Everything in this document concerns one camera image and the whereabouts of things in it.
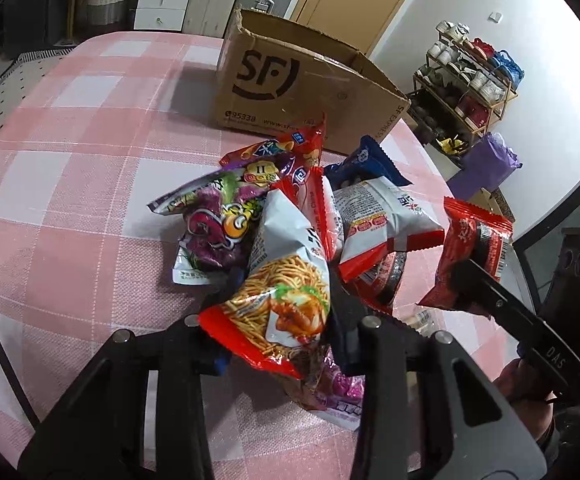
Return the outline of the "person's right hand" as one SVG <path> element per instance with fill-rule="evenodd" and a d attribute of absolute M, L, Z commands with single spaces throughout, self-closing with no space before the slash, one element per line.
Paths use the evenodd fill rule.
<path fill-rule="evenodd" d="M 510 361 L 494 380 L 494 386 L 507 399 L 536 444 L 552 462 L 558 456 L 559 432 L 554 419 L 555 396 L 548 392 L 544 400 L 538 397 L 536 371 L 522 359 Z"/>

